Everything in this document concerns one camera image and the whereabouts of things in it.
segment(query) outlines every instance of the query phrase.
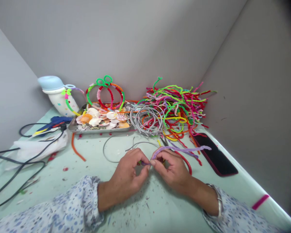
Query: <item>table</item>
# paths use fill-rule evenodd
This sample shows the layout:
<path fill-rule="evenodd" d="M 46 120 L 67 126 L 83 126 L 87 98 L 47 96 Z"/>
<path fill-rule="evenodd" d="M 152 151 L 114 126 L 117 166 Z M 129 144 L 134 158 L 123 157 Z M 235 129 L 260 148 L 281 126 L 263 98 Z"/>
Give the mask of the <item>table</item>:
<path fill-rule="evenodd" d="M 47 123 L 51 117 L 56 115 L 58 113 L 52 108 L 38 122 Z M 33 126 L 27 134 L 33 134 L 40 127 L 39 125 Z M 266 194 L 265 190 L 209 132 L 204 128 L 199 128 L 198 132 L 205 132 L 209 135 L 238 169 L 239 174 L 219 177 L 202 154 L 199 158 L 203 166 L 200 166 L 194 158 L 183 154 L 191 164 L 194 177 L 205 183 L 212 183 L 221 187 L 226 193 L 249 206 L 252 206 Z M 66 149 L 57 153 L 55 159 L 50 161 L 38 174 L 38 177 L 40 177 L 38 183 L 29 187 L 27 193 L 17 195 L 13 200 L 0 207 L 0 218 L 54 198 L 73 186 L 85 175 L 99 176 L 102 181 L 109 180 L 117 166 L 117 163 L 107 161 L 102 153 L 102 147 L 109 137 L 108 133 L 102 136 L 99 134 L 83 135 L 80 139 L 76 136 L 75 147 L 87 161 L 83 162 L 74 153 L 69 142 Z M 146 138 L 137 132 L 133 132 L 111 138 L 106 144 L 106 154 L 113 159 L 120 158 L 124 154 L 124 150 L 132 146 L 133 138 L 135 143 L 149 141 L 157 144 L 156 138 Z M 182 141 L 189 148 L 193 148 L 193 144 L 187 136 Z M 155 146 L 145 143 L 140 144 L 139 147 L 148 158 L 151 158 L 153 151 L 156 149 Z M 3 171 L 4 163 L 0 163 L 0 187 L 14 174 L 14 171 Z M 19 188 L 20 184 L 32 176 L 39 167 L 40 165 L 35 164 L 23 169 L 1 193 L 0 203 L 10 197 Z M 64 167 L 68 167 L 68 171 L 64 172 Z M 286 231 L 291 231 L 291 218 L 272 198 L 264 202 L 258 212 L 270 223 Z M 201 208 L 172 191 L 156 171 L 151 168 L 149 178 L 141 191 L 123 204 L 106 211 L 104 223 L 97 232 L 181 232 L 183 229 L 186 232 L 213 232 L 203 219 Z"/>

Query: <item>black cable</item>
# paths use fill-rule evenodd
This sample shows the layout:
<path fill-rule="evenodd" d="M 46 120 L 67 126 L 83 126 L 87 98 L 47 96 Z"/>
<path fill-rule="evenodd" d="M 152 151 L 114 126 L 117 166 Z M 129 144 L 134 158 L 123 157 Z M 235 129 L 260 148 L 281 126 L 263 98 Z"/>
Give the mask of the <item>black cable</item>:
<path fill-rule="evenodd" d="M 44 125 L 58 125 L 58 124 L 54 124 L 54 123 L 33 123 L 33 124 L 28 124 L 28 125 L 25 125 L 23 126 L 20 130 L 19 130 L 19 134 L 23 137 L 31 137 L 28 136 L 28 135 L 23 135 L 22 134 L 22 130 L 27 127 L 27 126 L 30 126 L 30 125 L 41 125 L 41 124 L 44 124 Z M 31 159 L 27 160 L 26 162 L 19 162 L 19 161 L 16 161 L 16 160 L 13 160 L 13 159 L 10 159 L 10 158 L 7 158 L 7 157 L 4 157 L 4 156 L 0 156 L 0 159 L 3 159 L 3 160 L 7 160 L 7 161 L 10 161 L 10 162 L 13 162 L 13 163 L 16 163 L 16 164 L 21 164 L 21 166 L 18 168 L 18 170 L 15 172 L 15 174 L 12 176 L 12 178 L 6 182 L 1 188 L 0 188 L 0 193 L 12 182 L 12 180 L 19 174 L 19 172 L 24 168 L 24 166 L 28 165 L 28 164 L 34 164 L 34 163 L 42 163 L 42 167 L 35 173 L 33 174 L 10 198 L 8 198 L 7 200 L 5 200 L 3 203 L 0 204 L 0 206 L 4 205 L 5 203 L 7 203 L 8 201 L 10 201 L 13 197 L 15 197 L 17 194 L 19 194 L 19 192 L 22 190 L 22 189 L 25 189 L 27 188 L 29 185 L 26 186 L 26 184 L 31 180 L 33 179 L 40 171 L 42 171 L 42 169 L 46 166 L 46 163 L 44 161 L 35 161 L 35 162 L 30 162 L 31 160 L 39 157 L 52 143 L 56 142 L 64 133 L 64 130 L 67 129 L 67 124 L 61 124 L 60 125 L 60 130 L 62 131 L 60 136 L 56 139 L 53 139 L 53 140 L 46 140 L 46 141 L 52 141 L 50 142 L 39 154 L 37 154 L 36 156 L 32 157 Z M 15 150 L 19 150 L 20 148 L 15 148 L 15 149 L 11 149 L 11 150 L 4 150 L 4 151 L 0 151 L 0 154 L 1 153 L 6 153 L 6 152 L 10 152 L 10 151 L 15 151 Z"/>

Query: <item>floral patterned shirt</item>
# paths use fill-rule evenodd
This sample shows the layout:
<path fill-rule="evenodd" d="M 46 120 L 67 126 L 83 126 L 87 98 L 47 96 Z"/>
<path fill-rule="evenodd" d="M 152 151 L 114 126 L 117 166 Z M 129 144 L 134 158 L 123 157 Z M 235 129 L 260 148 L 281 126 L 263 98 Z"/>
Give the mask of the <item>floral patterned shirt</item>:
<path fill-rule="evenodd" d="M 0 220 L 0 232 L 93 232 L 102 222 L 98 212 L 98 177 L 85 176 L 66 193 L 50 202 L 43 202 L 20 213 Z M 203 216 L 217 232 L 282 232 L 271 226 L 246 204 L 228 196 L 220 188 L 210 185 L 218 194 L 219 215 Z"/>

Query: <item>pipe cleaner flower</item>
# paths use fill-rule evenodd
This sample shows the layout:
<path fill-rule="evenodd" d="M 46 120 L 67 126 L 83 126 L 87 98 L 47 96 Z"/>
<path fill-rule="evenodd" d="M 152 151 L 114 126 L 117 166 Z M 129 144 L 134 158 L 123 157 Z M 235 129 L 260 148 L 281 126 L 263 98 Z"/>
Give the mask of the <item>pipe cleaner flower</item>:
<path fill-rule="evenodd" d="M 71 89 L 62 90 L 62 93 L 61 94 L 71 95 Z"/>

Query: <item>gray wall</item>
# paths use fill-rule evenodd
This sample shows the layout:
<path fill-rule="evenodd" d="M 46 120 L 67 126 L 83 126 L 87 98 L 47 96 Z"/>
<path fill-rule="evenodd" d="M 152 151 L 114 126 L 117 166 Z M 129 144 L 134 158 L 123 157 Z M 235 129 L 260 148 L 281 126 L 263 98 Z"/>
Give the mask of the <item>gray wall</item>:
<path fill-rule="evenodd" d="M 197 85 L 245 2 L 0 0 L 0 28 L 37 76 L 85 90 L 110 74 L 140 99 L 158 76 Z"/>
<path fill-rule="evenodd" d="M 291 12 L 249 0 L 212 62 L 210 132 L 291 214 Z"/>
<path fill-rule="evenodd" d="M 0 151 L 19 139 L 21 126 L 37 122 L 51 107 L 36 78 L 0 30 Z"/>

